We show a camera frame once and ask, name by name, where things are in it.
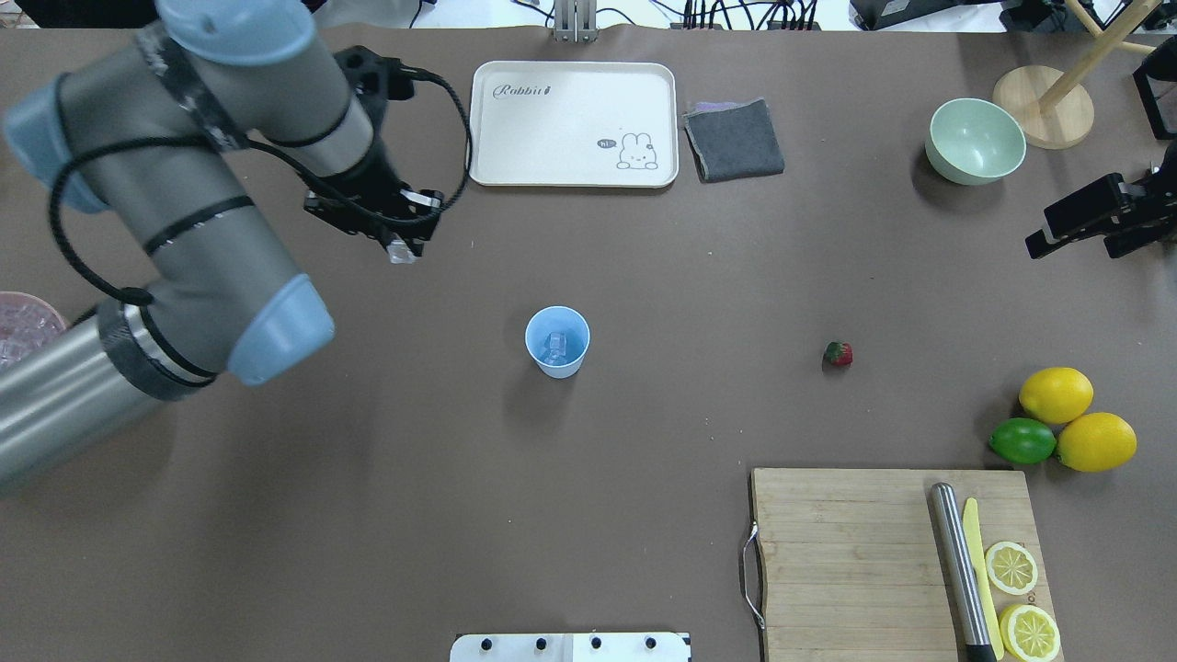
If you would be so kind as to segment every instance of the mint green bowl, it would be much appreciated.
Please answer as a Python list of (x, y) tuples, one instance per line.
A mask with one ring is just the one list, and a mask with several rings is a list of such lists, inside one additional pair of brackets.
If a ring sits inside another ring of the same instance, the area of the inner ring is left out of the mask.
[(1026, 137), (1000, 106), (952, 99), (932, 114), (924, 151), (945, 179), (977, 186), (1017, 170), (1026, 155)]

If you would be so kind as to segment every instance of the lemon slice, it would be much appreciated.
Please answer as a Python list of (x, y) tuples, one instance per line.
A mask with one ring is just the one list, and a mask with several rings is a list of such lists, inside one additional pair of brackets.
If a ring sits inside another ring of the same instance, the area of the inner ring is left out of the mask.
[(1038, 583), (1038, 563), (1030, 550), (1010, 541), (989, 548), (985, 570), (989, 581), (1010, 595), (1025, 595)]
[(1022, 662), (1050, 662), (1058, 657), (1058, 624), (1039, 607), (1015, 604), (1006, 608), (998, 629), (1005, 650)]

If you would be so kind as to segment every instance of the cutting board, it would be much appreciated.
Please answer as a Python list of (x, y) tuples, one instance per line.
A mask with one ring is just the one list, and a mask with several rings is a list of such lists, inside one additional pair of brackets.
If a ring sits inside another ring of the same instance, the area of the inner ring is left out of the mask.
[(754, 469), (767, 662), (963, 658), (927, 498), (940, 481), (958, 510), (977, 498), (985, 549), (1013, 541), (1038, 561), (1029, 595), (993, 589), (997, 613), (1032, 603), (1055, 615), (1020, 471)]

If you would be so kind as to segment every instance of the gray robotic arm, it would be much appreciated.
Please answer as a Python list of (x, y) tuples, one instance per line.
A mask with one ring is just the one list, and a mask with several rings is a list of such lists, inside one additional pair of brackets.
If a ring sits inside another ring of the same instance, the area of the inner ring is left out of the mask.
[[(160, 278), (114, 289), (55, 226), (73, 266), (111, 298), (0, 373), (0, 491), (220, 372), (261, 384), (332, 338), (310, 278), (219, 152), (254, 146), (282, 157), (311, 186), (308, 211), (379, 240), (393, 262), (420, 256), (460, 194), (443, 204), (413, 192), (379, 139), (387, 99), (407, 98), (413, 79), (432, 74), (364, 49), (332, 57), (297, 0), (157, 6), (161, 21), (135, 45), (58, 78), (5, 117), (13, 151), (52, 188), (51, 207), (60, 198), (117, 211)], [(268, 145), (250, 140), (251, 130)]]

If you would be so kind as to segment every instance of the green lime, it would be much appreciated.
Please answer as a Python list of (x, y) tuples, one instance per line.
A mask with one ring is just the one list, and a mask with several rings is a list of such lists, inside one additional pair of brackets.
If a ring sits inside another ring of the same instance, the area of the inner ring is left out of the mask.
[(1055, 452), (1055, 433), (1045, 423), (1031, 418), (1010, 418), (993, 430), (989, 446), (1015, 464), (1035, 464)]

